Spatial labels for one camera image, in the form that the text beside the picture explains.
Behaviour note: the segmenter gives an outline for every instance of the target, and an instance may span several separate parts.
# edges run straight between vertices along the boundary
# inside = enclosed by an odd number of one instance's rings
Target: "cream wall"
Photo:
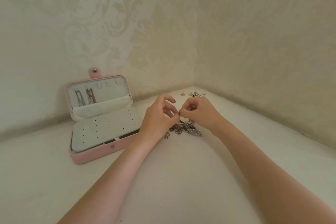
[[[0,0],[0,139],[68,118],[92,66],[136,100],[192,85],[195,25],[195,0]]]
[[[199,0],[195,83],[336,149],[336,0]]]

